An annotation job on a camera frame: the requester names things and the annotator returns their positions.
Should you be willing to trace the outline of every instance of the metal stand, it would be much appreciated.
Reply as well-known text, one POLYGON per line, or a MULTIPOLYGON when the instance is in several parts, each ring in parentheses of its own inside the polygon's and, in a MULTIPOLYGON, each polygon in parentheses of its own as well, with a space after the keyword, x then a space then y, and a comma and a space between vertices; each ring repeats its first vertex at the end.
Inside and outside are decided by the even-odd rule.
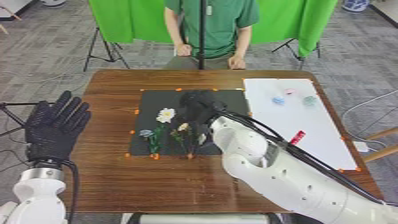
MULTIPOLYGON (((300 66, 298 66, 298 70, 302 70, 302 67, 304 67, 304 63, 305 63, 305 58, 300 57, 295 53, 295 50, 291 49, 289 47, 289 43, 293 42, 295 38, 291 38, 288 40, 288 42, 275 48, 275 50, 272 51, 272 53, 275 53, 282 47, 288 47, 289 51, 291 51, 291 54, 293 54, 293 57, 295 59, 300 61, 300 66)), ((314 48, 314 51, 318 52, 318 58, 320 58, 320 42, 316 43, 316 48, 314 48)))
POLYGON ((117 60, 121 60, 126 68, 129 69, 128 63, 124 61, 124 58, 122 58, 119 50, 117 50, 117 48, 122 50, 121 45, 117 43, 108 43, 105 41, 105 39, 103 39, 103 35, 101 35, 101 39, 103 39, 103 46, 105 46, 105 50, 106 50, 106 54, 108 54, 108 59, 92 55, 92 49, 94 49, 94 45, 96 45, 96 37, 98 37, 98 35, 99 35, 99 28, 96 28, 96 32, 94 32, 94 37, 92 37, 92 42, 90 42, 90 49, 89 49, 89 54, 87 54, 87 58, 85 58, 83 72, 87 71, 90 58, 101 59, 106 62, 115 62, 117 60))
POLYGON ((204 32, 206 32, 206 10, 208 10, 208 1, 201 0, 201 7, 199 7, 199 53, 197 53, 197 59, 199 59, 199 70, 204 70, 204 32))
POLYGON ((3 113, 7 114, 14 122, 19 124, 18 128, 0 133, 0 137, 12 134, 16 131, 19 131, 25 128, 25 122, 21 118, 16 116, 16 114, 9 111, 7 106, 35 106, 35 105, 37 103, 0 103, 0 111, 3 111, 3 113))

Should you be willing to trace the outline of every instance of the green backdrop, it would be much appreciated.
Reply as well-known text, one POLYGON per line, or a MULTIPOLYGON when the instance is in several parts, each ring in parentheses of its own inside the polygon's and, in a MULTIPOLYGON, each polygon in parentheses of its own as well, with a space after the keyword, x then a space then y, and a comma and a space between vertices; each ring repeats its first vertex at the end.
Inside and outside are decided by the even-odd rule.
MULTIPOLYGON (((170 43, 163 23, 163 0, 89 0, 103 37, 108 42, 133 39, 170 43)), ((261 19, 252 43, 298 39, 298 55, 314 50, 337 0, 257 0, 261 19)))

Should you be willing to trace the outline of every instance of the wooden table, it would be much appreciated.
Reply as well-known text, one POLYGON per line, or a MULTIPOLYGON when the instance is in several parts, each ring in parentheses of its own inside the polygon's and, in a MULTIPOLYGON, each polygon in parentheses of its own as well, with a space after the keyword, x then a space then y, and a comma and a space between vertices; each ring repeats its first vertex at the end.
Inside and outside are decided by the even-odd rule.
MULTIPOLYGON (((83 100, 90 103, 92 120, 73 151, 82 178, 78 212, 286 212, 247 184, 225 174, 220 156, 202 156, 193 160, 161 156, 158 161, 149 157, 124 156, 129 148, 129 130, 135 127, 140 90, 243 88, 241 78, 305 78, 314 81, 360 168, 360 172, 346 171, 344 174, 375 196, 382 197, 311 73, 103 70, 92 77, 85 91, 83 100)), ((66 192, 67 205, 69 199, 71 188, 66 192)))

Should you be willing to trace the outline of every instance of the white paper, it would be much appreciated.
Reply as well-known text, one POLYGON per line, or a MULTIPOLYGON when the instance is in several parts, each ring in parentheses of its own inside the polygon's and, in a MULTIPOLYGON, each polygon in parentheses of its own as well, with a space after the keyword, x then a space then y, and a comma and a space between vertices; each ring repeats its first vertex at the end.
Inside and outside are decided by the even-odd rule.
POLYGON ((297 146, 334 169, 355 170, 357 164, 311 80, 245 79, 245 98, 252 118, 270 126, 284 139, 289 141, 302 130, 305 137, 297 146), (284 94, 286 89, 295 89, 291 95, 284 94), (304 106, 307 96, 316 97, 314 106, 304 106), (273 97, 284 98, 284 105, 272 102, 273 97))

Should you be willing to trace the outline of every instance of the white wall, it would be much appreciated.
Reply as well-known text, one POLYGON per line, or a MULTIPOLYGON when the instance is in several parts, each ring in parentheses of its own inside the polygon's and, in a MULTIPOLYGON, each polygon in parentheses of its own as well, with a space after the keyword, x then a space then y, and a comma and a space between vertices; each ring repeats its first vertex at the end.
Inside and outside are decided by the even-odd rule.
POLYGON ((385 0, 385 2, 375 2, 375 7, 380 9, 389 18, 398 22, 398 0, 385 0))
MULTIPOLYGON (((23 6, 32 2, 32 0, 0 0, 0 5, 3 5, 9 10, 16 13, 23 6)), ((3 9, 0 9, 0 18, 9 18, 9 13, 3 9)))

